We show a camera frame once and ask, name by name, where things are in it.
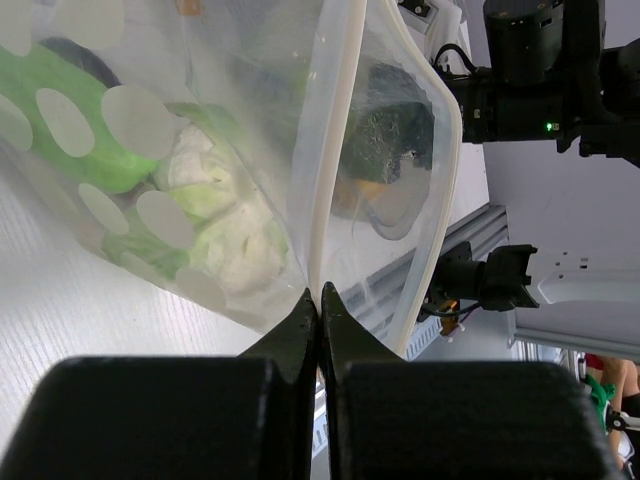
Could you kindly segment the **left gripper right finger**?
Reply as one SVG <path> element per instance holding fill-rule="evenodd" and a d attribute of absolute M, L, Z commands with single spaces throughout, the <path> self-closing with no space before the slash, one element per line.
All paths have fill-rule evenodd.
<path fill-rule="evenodd" d="M 322 291 L 335 479 L 618 479 L 595 409 L 549 362 L 409 362 Z"/>

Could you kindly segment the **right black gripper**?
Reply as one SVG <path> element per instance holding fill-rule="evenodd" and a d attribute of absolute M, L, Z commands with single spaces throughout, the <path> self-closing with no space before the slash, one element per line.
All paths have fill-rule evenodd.
<path fill-rule="evenodd" d="M 468 143 L 547 141 L 558 152 L 639 163 L 639 42 L 607 48 L 602 1 L 486 1 L 491 65 L 456 52 L 465 73 L 439 76 Z"/>

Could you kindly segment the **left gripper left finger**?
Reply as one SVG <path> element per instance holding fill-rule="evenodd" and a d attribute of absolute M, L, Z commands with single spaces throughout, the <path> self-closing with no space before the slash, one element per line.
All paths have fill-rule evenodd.
<path fill-rule="evenodd" d="M 316 307 L 235 357 L 78 356 L 41 379 L 5 479 L 306 479 Z"/>

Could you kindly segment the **green ridged toy gourd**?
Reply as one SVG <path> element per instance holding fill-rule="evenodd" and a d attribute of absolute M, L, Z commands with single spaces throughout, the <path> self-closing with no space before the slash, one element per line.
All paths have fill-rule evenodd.
<path fill-rule="evenodd" d="M 44 45 L 1 50 L 1 141 L 105 192 L 131 190 L 157 165 L 125 148 L 102 114 L 107 87 Z"/>

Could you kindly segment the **clear dotted zip top bag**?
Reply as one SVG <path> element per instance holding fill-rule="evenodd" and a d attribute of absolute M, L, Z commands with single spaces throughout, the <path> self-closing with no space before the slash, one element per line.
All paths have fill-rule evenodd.
<path fill-rule="evenodd" d="M 394 1 L 5 1 L 1 144 L 89 251 L 258 332 L 326 284 L 403 353 L 462 122 Z"/>

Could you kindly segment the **orange toy fruit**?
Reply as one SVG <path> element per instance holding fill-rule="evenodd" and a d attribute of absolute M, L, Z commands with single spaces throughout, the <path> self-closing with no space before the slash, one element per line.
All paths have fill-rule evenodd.
<path fill-rule="evenodd" d="M 338 178 L 334 187 L 334 200 L 343 206 L 353 208 L 360 201 L 373 201 L 387 191 L 389 187 L 389 184 L 369 180 L 344 180 Z"/>

